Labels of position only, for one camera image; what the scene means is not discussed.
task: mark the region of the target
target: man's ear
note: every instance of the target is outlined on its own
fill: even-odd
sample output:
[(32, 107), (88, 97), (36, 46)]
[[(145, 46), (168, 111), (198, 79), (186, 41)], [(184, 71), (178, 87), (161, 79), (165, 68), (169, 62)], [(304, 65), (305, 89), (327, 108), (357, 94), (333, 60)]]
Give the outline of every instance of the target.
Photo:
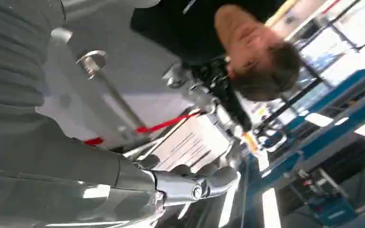
[(235, 73), (234, 73), (233, 67), (231, 66), (230, 63), (226, 66), (226, 70), (227, 70), (227, 75), (230, 78), (234, 78), (236, 76)]

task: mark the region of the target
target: robotic arm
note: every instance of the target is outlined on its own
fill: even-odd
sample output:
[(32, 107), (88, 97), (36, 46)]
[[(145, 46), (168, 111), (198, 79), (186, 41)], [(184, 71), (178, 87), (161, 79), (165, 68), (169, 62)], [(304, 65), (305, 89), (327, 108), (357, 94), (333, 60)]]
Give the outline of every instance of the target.
[(72, 7), (103, 2), (0, 0), (0, 227), (127, 226), (156, 219), (164, 205), (221, 195), (237, 178), (232, 168), (208, 177), (143, 171), (35, 112), (51, 31)]

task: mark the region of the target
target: gray fabric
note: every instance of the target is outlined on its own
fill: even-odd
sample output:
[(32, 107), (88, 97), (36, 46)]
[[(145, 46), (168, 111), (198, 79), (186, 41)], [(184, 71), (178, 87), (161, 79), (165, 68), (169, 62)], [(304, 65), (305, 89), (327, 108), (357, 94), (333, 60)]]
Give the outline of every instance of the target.
[(121, 155), (68, 138), (35, 112), (50, 32), (64, 19), (59, 0), (0, 0), (0, 169), (108, 185), (119, 176), (151, 181)]

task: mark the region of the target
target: man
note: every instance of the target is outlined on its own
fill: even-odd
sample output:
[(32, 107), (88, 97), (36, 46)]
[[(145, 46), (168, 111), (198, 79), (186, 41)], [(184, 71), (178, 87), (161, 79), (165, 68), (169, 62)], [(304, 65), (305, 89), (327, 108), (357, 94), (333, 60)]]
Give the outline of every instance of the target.
[(157, 42), (182, 61), (202, 64), (227, 54), (231, 83), (253, 101), (276, 99), (298, 77), (299, 56), (265, 21), (280, 2), (220, 0), (162, 0), (148, 9), (135, 9), (131, 28)]

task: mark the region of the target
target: metal rod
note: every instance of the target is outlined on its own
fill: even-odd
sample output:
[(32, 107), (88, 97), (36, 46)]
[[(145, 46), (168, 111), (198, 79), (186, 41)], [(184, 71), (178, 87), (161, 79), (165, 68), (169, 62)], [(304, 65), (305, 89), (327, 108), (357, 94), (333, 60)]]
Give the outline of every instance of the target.
[(94, 50), (83, 55), (76, 63), (79, 64), (89, 75), (89, 80), (98, 78), (108, 89), (111, 98), (123, 112), (126, 120), (135, 128), (144, 127), (143, 121), (135, 114), (121, 94), (111, 85), (102, 69), (106, 65), (107, 53), (102, 50)]
[(280, 116), (282, 113), (284, 113), (290, 106), (292, 106), (294, 103), (296, 103), (298, 100), (304, 97), (310, 90), (314, 89), (317, 85), (321, 83), (321, 79), (317, 78), (314, 82), (309, 84), (304, 90), (300, 91), (296, 96), (294, 96), (292, 99), (290, 99), (286, 104), (284, 104), (282, 107), (280, 107), (276, 112), (274, 112), (272, 115), (270, 115), (266, 120), (263, 121), (263, 124), (267, 125), (270, 122), (272, 122), (274, 119), (276, 119), (278, 116)]
[(350, 4), (348, 7), (346, 7), (342, 12), (338, 14), (332, 21), (329, 21), (326, 26), (318, 30), (313, 36), (311, 36), (307, 42), (299, 48), (299, 51), (303, 50), (307, 45), (309, 45), (313, 40), (315, 40), (326, 28), (328, 28), (330, 25), (333, 25), (337, 20), (339, 20), (343, 15), (345, 15), (350, 9), (352, 9), (353, 6), (355, 6), (357, 3), (359, 3), (361, 0), (355, 0)]
[(341, 40), (345, 41), (346, 43), (348, 43), (353, 50), (355, 50), (357, 53), (359, 53), (359, 48), (356, 46), (356, 44), (354, 44), (341, 30), (339, 30), (335, 25), (330, 25), (329, 26), (336, 34), (338, 34), (338, 36), (341, 38)]
[(333, 86), (327, 82), (325, 79), (321, 78), (320, 74), (317, 72), (317, 70), (314, 69), (310, 64), (308, 64), (304, 59), (300, 59), (300, 61), (303, 64), (303, 67), (311, 74), (312, 77), (320, 80), (322, 83), (324, 83), (327, 87), (333, 88)]

